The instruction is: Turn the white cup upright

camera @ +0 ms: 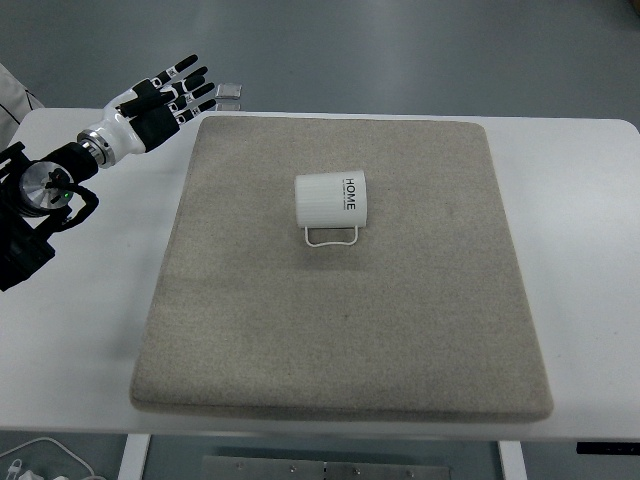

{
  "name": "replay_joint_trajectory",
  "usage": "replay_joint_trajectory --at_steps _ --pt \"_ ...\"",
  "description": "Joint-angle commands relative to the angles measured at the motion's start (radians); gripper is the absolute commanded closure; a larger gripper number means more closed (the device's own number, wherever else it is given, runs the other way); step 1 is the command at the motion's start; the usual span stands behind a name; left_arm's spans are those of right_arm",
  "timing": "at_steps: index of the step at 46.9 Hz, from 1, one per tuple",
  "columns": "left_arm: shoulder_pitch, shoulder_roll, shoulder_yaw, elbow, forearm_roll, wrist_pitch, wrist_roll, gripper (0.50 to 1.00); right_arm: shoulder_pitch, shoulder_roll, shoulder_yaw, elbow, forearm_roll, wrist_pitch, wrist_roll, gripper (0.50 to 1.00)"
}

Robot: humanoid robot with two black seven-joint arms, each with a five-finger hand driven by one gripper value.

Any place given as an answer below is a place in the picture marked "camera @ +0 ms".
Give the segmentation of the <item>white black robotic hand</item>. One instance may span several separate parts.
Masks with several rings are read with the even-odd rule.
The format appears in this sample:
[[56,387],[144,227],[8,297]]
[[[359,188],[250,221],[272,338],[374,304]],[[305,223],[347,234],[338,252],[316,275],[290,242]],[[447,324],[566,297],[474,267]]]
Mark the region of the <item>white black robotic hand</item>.
[[213,98],[202,99],[215,88],[205,78],[208,69],[188,71],[197,62],[197,55],[189,55],[114,97],[103,108],[102,119],[81,131],[77,142],[100,168],[155,150],[216,105]]

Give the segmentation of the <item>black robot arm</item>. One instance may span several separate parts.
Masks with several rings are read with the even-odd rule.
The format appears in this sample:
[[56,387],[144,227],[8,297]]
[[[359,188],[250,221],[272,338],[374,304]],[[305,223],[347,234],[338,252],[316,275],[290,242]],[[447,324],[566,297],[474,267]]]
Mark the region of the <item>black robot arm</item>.
[[82,183],[98,172],[100,154],[70,142],[39,160],[17,142],[1,152],[1,290],[29,279],[55,256],[52,235],[83,223],[99,205]]

